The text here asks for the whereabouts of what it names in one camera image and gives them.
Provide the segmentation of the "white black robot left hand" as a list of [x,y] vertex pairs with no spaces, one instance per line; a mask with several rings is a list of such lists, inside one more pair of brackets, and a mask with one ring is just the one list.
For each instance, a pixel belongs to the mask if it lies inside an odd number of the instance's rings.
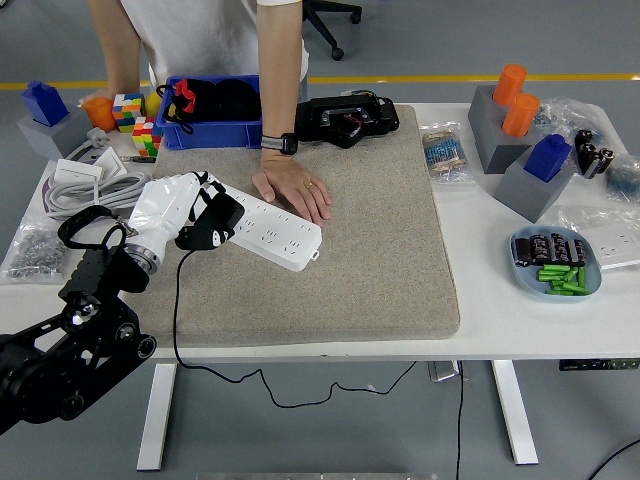
[[166,246],[182,250],[213,250],[234,236],[244,207],[208,172],[163,177],[145,185],[128,225],[133,234],[125,250],[158,269]]

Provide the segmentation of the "person's right hand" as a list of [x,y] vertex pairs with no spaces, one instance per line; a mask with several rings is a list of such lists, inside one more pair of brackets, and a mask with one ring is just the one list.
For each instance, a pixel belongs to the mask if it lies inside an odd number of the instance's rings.
[[86,102],[89,102],[90,100],[97,99],[97,98],[108,99],[110,102],[112,102],[114,100],[114,97],[115,97],[115,94],[112,93],[109,89],[99,89],[99,90],[96,90],[95,92],[89,93],[81,97],[78,100],[78,106],[81,107]]

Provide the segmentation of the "person's left hand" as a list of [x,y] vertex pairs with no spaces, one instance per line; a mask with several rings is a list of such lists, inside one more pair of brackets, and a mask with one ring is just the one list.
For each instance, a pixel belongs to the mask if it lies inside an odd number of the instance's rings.
[[271,203],[281,197],[302,218],[318,226],[323,226],[330,219],[332,198],[328,189],[293,156],[263,149],[252,182],[266,202]]

